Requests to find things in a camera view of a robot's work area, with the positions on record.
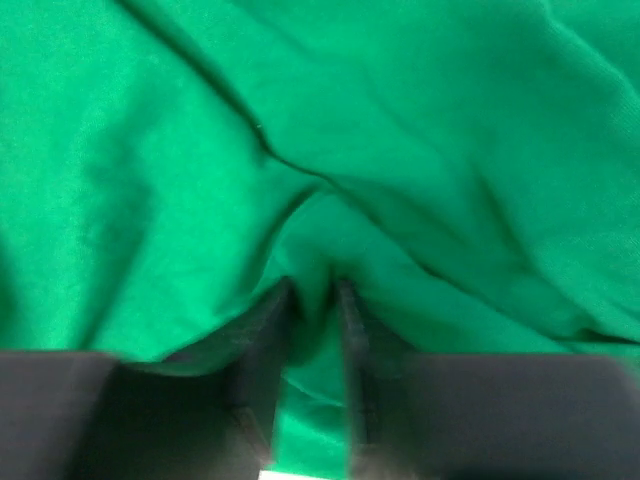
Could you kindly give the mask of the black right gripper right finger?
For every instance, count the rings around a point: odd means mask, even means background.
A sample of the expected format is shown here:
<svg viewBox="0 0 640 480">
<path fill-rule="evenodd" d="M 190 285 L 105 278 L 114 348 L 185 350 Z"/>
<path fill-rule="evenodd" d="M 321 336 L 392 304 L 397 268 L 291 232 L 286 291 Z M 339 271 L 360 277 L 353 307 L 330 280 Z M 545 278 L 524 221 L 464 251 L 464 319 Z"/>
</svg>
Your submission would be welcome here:
<svg viewBox="0 0 640 480">
<path fill-rule="evenodd" d="M 336 297 L 353 479 L 635 479 L 639 383 L 595 355 L 423 353 Z"/>
</svg>

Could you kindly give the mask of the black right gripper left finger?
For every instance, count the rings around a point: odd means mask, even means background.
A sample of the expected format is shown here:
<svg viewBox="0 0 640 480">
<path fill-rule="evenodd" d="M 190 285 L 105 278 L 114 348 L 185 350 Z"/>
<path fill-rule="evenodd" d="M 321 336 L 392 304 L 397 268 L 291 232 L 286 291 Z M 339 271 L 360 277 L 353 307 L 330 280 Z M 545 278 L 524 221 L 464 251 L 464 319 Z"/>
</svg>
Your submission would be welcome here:
<svg viewBox="0 0 640 480">
<path fill-rule="evenodd" d="M 257 478 L 272 459 L 294 316 L 282 279 L 221 329 L 159 362 L 120 366 L 99 416 L 98 478 Z"/>
</svg>

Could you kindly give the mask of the green t-shirt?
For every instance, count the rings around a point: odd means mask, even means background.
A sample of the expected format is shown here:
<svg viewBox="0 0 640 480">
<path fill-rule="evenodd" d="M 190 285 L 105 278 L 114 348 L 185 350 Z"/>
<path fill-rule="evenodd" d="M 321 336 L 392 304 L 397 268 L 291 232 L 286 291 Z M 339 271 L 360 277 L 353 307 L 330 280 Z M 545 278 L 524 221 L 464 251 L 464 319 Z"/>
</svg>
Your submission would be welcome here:
<svg viewBox="0 0 640 480">
<path fill-rule="evenodd" d="M 5 1 L 1 345 L 158 359 L 281 277 L 275 469 L 346 475 L 333 281 L 639 362 L 635 1 Z"/>
</svg>

